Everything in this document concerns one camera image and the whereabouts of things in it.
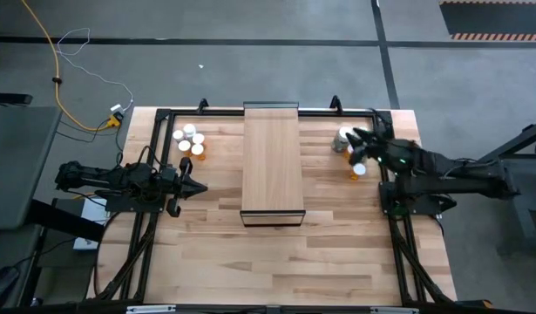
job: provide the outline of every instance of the metal bracket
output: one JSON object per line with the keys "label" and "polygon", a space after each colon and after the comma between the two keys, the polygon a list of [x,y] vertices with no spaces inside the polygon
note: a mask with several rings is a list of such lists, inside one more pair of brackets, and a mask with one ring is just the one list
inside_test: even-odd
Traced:
{"label": "metal bracket", "polygon": [[378,306],[370,308],[371,314],[418,314],[418,309]]}
{"label": "metal bracket", "polygon": [[402,208],[395,201],[395,182],[380,182],[378,185],[380,205],[386,215],[441,215],[446,210],[456,206],[456,202],[442,195],[420,195],[412,199],[409,208]]}
{"label": "metal bracket", "polygon": [[204,108],[209,106],[209,104],[207,103],[207,99],[201,99],[200,100],[200,104],[198,105],[198,111],[197,113],[198,114],[203,114],[204,113]]}
{"label": "metal bracket", "polygon": [[162,121],[171,113],[171,109],[157,109],[155,112],[155,122]]}
{"label": "metal bracket", "polygon": [[176,308],[176,304],[128,306],[126,308],[126,314],[174,313],[177,310]]}
{"label": "metal bracket", "polygon": [[334,97],[331,98],[329,109],[337,109],[337,114],[339,115],[343,114],[343,107],[341,106],[341,100],[339,100],[339,97],[337,97],[337,95],[334,95]]}
{"label": "metal bracket", "polygon": [[378,123],[374,125],[374,131],[380,133],[386,140],[396,137],[393,132],[393,122],[390,111],[377,111]]}

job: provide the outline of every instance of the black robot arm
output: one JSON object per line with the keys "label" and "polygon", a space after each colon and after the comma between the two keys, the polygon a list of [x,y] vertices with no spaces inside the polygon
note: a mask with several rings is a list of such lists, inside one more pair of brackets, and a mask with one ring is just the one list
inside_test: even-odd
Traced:
{"label": "black robot arm", "polygon": [[440,195],[479,193],[507,199],[518,193],[502,160],[452,160],[424,150],[412,140],[386,140],[377,133],[354,131],[347,135],[354,148],[349,163],[355,165],[369,157],[392,171],[396,180],[383,182],[381,197],[411,213],[437,215],[455,206],[454,200]]}
{"label": "black robot arm", "polygon": [[165,197],[173,195],[167,203],[166,211],[169,215],[178,217],[180,198],[186,199],[207,191],[206,186],[190,178],[192,166],[187,157],[180,160],[180,172],[170,165],[158,171],[141,162],[101,169],[70,161],[60,166],[55,182],[57,189],[66,192],[84,186],[105,188],[95,191],[95,194],[107,199],[105,210],[111,212],[161,212]]}

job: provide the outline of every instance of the gray floor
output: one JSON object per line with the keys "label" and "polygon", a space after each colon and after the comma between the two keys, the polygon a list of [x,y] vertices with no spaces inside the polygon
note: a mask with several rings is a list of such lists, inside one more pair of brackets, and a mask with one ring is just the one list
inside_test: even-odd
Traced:
{"label": "gray floor", "polygon": [[[92,28],[95,37],[376,39],[369,0],[106,0],[32,1],[51,35]],[[380,0],[389,40],[448,41],[435,0]],[[0,34],[39,36],[18,1],[0,5]],[[536,122],[536,50],[391,49],[399,104],[417,114],[424,147],[451,157],[479,157]],[[90,71],[125,82],[137,106],[295,100],[327,106],[389,108],[377,48],[266,46],[97,46],[74,58]],[[108,108],[125,104],[121,88],[104,85],[61,63],[62,99],[95,126]],[[45,44],[0,44],[0,92],[27,92],[34,106],[53,106],[53,60]],[[65,133],[76,135],[67,128]],[[121,134],[121,141],[126,130]],[[57,136],[37,197],[54,190],[68,160],[110,167],[113,137],[83,144]],[[459,299],[486,298],[498,307],[536,311],[536,256],[504,258],[496,245],[509,235],[501,201],[464,195],[444,218],[445,240]],[[54,300],[76,300],[76,289],[52,288]],[[76,282],[83,282],[80,276]]]}

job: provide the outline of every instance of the butcher block tabletop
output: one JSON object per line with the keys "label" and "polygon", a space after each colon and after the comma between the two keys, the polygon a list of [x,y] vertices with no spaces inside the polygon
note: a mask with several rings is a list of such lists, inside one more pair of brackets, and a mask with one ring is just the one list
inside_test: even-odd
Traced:
{"label": "butcher block tabletop", "polygon": [[[134,108],[123,162],[135,162],[149,144],[157,109]],[[391,116],[397,138],[420,143],[413,111],[392,110]],[[178,116],[174,129],[187,123],[206,137],[206,159],[193,158],[191,177],[209,189],[181,201],[180,217],[159,215],[146,303],[401,304],[390,227],[378,200],[379,167],[367,161],[367,173],[353,181],[345,157],[330,147],[340,126],[371,129],[370,119],[299,117],[302,186],[296,188],[302,190],[306,216],[301,227],[281,228],[242,224],[244,117]],[[165,129],[159,134],[158,156]],[[173,140],[169,163],[178,166],[181,157]],[[105,232],[98,253],[100,289],[126,259],[134,216],[118,215]],[[412,224],[421,264],[455,299],[440,227],[427,216],[413,216]],[[405,270],[415,296],[407,262]]]}

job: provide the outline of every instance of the black stripe on floor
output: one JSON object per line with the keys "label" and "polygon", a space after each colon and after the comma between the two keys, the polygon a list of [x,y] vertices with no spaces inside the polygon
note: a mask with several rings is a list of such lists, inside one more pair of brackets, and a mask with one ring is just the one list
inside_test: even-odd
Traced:
{"label": "black stripe on floor", "polygon": [[[53,37],[56,44],[60,38]],[[61,44],[84,44],[87,38],[65,38]],[[47,38],[0,36],[0,43],[48,44]],[[192,38],[91,38],[88,44],[117,45],[257,45],[257,46],[328,46],[328,47],[376,47],[376,40],[339,39],[192,39]]]}
{"label": "black stripe on floor", "polygon": [[382,12],[380,11],[380,3],[378,0],[370,1],[372,6],[372,14],[374,16],[374,24],[376,26],[376,34],[380,48],[380,57],[382,58],[383,79],[386,82],[388,90],[388,99],[390,100],[391,109],[399,108],[399,98],[397,97],[396,82],[393,79],[393,71],[391,70],[390,52],[386,44],[386,33],[383,29]]}
{"label": "black stripe on floor", "polygon": [[444,1],[440,10],[452,39],[536,41],[536,3]]}

